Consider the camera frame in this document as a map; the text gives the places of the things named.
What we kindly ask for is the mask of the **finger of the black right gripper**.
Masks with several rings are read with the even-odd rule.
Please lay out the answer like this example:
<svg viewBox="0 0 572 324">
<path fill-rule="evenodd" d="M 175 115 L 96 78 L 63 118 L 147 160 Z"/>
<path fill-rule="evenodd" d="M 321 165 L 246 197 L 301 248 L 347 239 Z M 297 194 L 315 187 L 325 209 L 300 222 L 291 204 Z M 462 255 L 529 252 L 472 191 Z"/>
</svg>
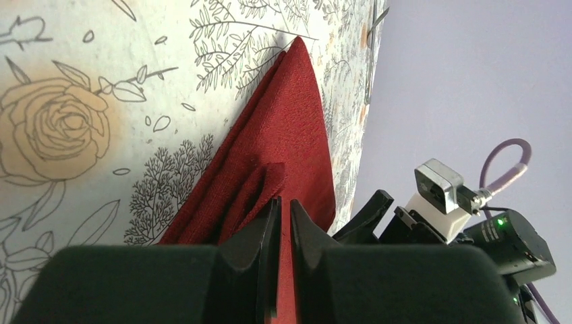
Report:
<svg viewBox="0 0 572 324">
<path fill-rule="evenodd" d="M 377 244 L 374 230 L 393 204 L 393 197 L 385 190 L 376 190 L 359 212 L 333 235 L 340 244 Z"/>
</svg>

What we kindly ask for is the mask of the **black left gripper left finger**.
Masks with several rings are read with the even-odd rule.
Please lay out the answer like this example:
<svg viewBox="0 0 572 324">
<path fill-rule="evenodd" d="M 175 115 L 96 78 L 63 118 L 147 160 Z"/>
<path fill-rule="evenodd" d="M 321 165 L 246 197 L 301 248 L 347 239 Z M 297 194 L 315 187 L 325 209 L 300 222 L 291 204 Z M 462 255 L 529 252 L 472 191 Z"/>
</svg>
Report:
<svg viewBox="0 0 572 324">
<path fill-rule="evenodd" d="M 270 323 L 281 200 L 220 246 L 74 246 L 43 268 L 15 323 Z"/>
</svg>

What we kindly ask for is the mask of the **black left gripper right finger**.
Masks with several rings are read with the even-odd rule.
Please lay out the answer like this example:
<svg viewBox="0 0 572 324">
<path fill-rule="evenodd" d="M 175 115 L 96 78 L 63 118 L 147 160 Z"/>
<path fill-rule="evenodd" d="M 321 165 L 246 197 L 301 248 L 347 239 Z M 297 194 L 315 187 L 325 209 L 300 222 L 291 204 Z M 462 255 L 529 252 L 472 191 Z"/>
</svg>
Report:
<svg viewBox="0 0 572 324">
<path fill-rule="evenodd" d="M 342 245 L 293 200 L 298 323 L 519 323 L 494 263 L 478 248 Z"/>
</svg>

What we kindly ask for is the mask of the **red cloth napkin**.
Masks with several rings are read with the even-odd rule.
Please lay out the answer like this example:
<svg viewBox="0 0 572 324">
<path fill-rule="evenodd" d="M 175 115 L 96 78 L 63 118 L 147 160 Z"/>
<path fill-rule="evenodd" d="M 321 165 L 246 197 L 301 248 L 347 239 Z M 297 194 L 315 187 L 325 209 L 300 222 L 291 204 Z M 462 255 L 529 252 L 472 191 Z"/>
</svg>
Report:
<svg viewBox="0 0 572 324">
<path fill-rule="evenodd" d="M 322 101 L 304 41 L 279 54 L 161 238 L 220 244 L 282 200 L 278 323 L 296 323 L 290 202 L 327 231 L 336 214 Z"/>
</svg>

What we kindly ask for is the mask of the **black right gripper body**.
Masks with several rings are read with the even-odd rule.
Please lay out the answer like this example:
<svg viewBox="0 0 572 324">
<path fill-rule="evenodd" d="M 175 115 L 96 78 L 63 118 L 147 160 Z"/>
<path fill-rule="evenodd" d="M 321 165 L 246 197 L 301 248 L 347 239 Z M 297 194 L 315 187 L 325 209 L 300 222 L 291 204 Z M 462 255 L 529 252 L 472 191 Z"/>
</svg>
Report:
<svg viewBox="0 0 572 324">
<path fill-rule="evenodd" d="M 444 244 L 451 243 L 471 218 L 471 213 L 456 208 L 441 213 L 420 194 L 414 194 L 405 207 L 398 206 L 394 216 L 381 233 L 381 244 Z"/>
</svg>

